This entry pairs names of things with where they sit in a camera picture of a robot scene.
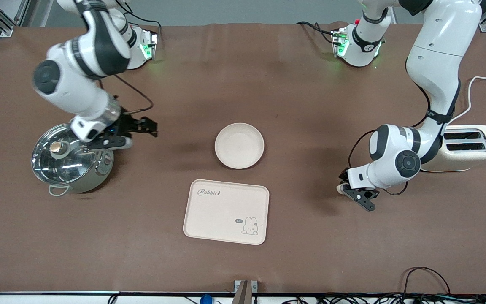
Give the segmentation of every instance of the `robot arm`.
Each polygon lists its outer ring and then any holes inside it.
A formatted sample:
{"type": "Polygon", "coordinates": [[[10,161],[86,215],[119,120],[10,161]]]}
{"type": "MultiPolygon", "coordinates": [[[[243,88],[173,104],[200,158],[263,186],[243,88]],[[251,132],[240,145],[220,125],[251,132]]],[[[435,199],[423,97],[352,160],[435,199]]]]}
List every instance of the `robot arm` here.
{"type": "Polygon", "coordinates": [[[144,117],[135,123],[130,115],[122,114],[124,109],[113,96],[94,83],[125,71],[131,57],[106,4],[100,0],[59,2],[74,5],[87,33],[48,50],[46,60],[33,73],[35,91],[54,106],[75,114],[71,129],[80,140],[90,143],[91,149],[129,148],[130,131],[156,136],[156,123],[144,117]]]}
{"type": "Polygon", "coordinates": [[[480,6],[471,0],[433,0],[425,6],[423,28],[406,62],[408,75],[430,98],[423,125],[378,127],[370,137],[373,161],[345,170],[340,176],[343,184],[337,188],[340,193],[374,210],[370,200],[378,195],[376,188],[409,181],[421,164],[436,156],[459,95],[459,65],[480,16],[480,6]]]}

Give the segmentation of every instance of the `gray floor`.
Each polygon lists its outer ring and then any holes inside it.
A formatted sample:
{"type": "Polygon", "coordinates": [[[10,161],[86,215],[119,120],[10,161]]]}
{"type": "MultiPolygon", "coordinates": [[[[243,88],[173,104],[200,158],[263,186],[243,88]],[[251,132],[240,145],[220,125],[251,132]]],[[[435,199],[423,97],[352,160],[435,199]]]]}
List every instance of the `gray floor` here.
{"type": "MultiPolygon", "coordinates": [[[[352,22],[361,16],[361,6],[355,0],[134,0],[135,13],[145,19],[155,19],[162,25],[205,25],[210,23],[293,24],[298,21],[352,22]]],[[[410,16],[395,8],[398,23],[422,23],[423,17],[410,16]]],[[[130,16],[129,21],[137,21],[130,16]]],[[[79,16],[66,12],[55,0],[40,0],[30,26],[83,27],[79,16]]]]}

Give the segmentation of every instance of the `white tray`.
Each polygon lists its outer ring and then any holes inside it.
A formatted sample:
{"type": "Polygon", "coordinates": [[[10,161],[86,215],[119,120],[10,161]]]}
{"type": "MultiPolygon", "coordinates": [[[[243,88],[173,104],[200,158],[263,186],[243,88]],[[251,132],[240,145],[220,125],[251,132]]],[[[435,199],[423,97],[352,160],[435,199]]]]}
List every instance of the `white tray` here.
{"type": "Polygon", "coordinates": [[[269,203],[266,187],[197,179],[191,184],[183,232],[198,239],[262,244],[269,203]]]}

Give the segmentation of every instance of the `pot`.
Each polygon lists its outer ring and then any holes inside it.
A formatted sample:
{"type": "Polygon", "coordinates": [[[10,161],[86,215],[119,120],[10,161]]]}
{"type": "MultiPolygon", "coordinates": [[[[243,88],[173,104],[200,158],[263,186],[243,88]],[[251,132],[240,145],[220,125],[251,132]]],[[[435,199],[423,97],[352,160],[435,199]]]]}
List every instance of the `pot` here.
{"type": "Polygon", "coordinates": [[[39,138],[31,167],[38,179],[48,183],[50,195],[82,193],[97,188],[108,177],[113,167],[113,151],[90,151],[70,124],[64,123],[39,138]]]}

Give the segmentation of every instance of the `brown table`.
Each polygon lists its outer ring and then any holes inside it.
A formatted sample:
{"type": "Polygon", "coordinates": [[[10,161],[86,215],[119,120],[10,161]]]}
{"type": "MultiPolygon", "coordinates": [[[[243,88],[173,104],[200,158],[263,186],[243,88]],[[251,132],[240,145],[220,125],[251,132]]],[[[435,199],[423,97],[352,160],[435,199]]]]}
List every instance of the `brown table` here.
{"type": "MultiPolygon", "coordinates": [[[[382,193],[374,212],[335,190],[359,135],[424,115],[404,68],[419,29],[392,25],[380,56],[353,68],[299,25],[166,27],[162,60],[122,74],[154,98],[147,115],[160,136],[135,136],[100,189],[62,198],[35,178],[30,156],[38,137],[71,115],[40,98],[31,75],[50,46],[83,29],[15,29],[0,41],[0,291],[223,291],[245,278],[260,292],[390,292],[407,268],[428,266],[454,293],[486,293],[486,165],[419,174],[403,195],[382,193]],[[251,169],[215,157],[216,134],[234,122],[264,135],[266,152],[251,169]],[[264,244],[186,237],[195,179],[266,186],[264,244]]],[[[459,111],[474,75],[486,76],[486,33],[461,66],[459,111]]],[[[104,86],[127,109],[145,104],[114,77],[104,86]]],[[[486,124],[486,81],[472,94],[473,110],[458,123],[486,124]]],[[[369,161],[365,146],[353,163],[369,161]]],[[[443,289],[414,273],[409,291],[443,289]]]]}

